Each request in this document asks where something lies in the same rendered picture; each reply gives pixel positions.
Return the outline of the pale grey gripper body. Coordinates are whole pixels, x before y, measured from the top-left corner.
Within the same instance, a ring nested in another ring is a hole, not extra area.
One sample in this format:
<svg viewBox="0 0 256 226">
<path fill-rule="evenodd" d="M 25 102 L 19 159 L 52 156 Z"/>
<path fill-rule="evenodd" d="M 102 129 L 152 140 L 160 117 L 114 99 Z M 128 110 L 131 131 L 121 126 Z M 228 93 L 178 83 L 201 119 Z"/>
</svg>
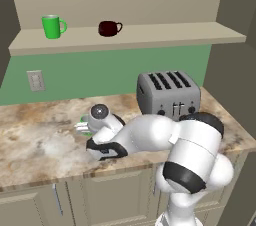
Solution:
<svg viewBox="0 0 256 226">
<path fill-rule="evenodd" d="M 75 125 L 75 129 L 76 129 L 76 132 L 79 134 L 88 135 L 90 133 L 87 122 L 78 122 Z"/>
</svg>

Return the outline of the green mug with grey rim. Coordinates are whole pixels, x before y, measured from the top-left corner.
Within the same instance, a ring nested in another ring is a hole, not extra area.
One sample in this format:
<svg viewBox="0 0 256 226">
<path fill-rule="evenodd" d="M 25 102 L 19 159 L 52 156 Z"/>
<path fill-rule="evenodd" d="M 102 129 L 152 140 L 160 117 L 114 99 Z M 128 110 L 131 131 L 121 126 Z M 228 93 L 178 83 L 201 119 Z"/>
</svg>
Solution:
<svg viewBox="0 0 256 226">
<path fill-rule="evenodd" d="M 93 135 L 93 132 L 92 132 L 92 130 L 91 130 L 90 127 L 89 127 L 89 115 L 88 115 L 88 114 L 83 115 L 83 116 L 80 118 L 80 122 L 87 122 L 87 123 L 88 123 L 88 128 L 89 128 L 89 130 L 90 130 L 90 133 L 89 133 L 88 135 L 86 135 L 86 136 L 92 136 L 92 135 Z"/>
</svg>

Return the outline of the dark red mug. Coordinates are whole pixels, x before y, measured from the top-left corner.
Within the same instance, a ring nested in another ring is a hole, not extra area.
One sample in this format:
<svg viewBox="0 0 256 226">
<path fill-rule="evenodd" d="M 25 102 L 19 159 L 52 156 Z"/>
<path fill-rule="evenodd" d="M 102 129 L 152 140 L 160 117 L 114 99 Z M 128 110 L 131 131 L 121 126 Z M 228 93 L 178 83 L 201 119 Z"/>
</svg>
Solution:
<svg viewBox="0 0 256 226">
<path fill-rule="evenodd" d="M 123 28 L 123 24 L 114 21 L 102 21 L 98 26 L 98 33 L 103 37 L 112 37 L 117 35 Z"/>
</svg>

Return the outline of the beige cabinet shelf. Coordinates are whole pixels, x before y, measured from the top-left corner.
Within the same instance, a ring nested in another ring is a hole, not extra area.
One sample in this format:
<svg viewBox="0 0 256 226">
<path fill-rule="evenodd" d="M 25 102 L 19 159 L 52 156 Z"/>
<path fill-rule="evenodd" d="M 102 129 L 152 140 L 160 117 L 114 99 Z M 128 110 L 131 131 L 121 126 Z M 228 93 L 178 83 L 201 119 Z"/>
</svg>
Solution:
<svg viewBox="0 0 256 226">
<path fill-rule="evenodd" d="M 242 43 L 246 36 L 217 22 L 128 25 L 113 37 L 97 27 L 69 28 L 50 40 L 42 29 L 21 30 L 9 46 L 11 56 L 75 53 L 100 50 Z"/>
</svg>

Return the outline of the dark grey cabinet door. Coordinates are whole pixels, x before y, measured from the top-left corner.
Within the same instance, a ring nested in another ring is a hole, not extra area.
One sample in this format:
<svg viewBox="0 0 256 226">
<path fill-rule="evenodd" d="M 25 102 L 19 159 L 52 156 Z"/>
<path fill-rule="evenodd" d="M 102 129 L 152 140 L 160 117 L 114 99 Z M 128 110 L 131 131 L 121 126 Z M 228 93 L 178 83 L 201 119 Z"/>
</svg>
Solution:
<svg viewBox="0 0 256 226">
<path fill-rule="evenodd" d="M 211 47 L 203 87 L 256 139 L 256 0 L 220 0 L 217 22 L 246 40 Z"/>
<path fill-rule="evenodd" d="M 9 46 L 20 30 L 14 0 L 0 0 L 0 87 L 11 58 Z"/>
</svg>

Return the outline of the grey four-slot toaster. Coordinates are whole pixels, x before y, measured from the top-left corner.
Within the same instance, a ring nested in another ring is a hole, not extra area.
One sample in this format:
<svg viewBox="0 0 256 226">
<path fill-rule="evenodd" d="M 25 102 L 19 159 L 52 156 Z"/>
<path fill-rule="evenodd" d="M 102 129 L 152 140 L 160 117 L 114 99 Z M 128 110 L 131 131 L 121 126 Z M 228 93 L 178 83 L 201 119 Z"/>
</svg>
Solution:
<svg viewBox="0 0 256 226">
<path fill-rule="evenodd" d="M 175 121 L 199 111 L 200 87 L 182 71 L 141 73 L 136 98 L 142 114 L 158 114 Z"/>
</svg>

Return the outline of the grey wall outlet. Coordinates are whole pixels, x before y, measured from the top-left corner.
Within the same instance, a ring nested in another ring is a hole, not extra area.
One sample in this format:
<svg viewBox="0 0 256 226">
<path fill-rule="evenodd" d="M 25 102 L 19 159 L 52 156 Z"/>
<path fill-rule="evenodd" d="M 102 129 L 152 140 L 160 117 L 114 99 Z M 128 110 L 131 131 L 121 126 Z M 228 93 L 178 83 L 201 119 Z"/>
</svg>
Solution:
<svg viewBox="0 0 256 226">
<path fill-rule="evenodd" d="M 41 70 L 28 71 L 27 76 L 32 92 L 45 90 L 45 84 Z"/>
</svg>

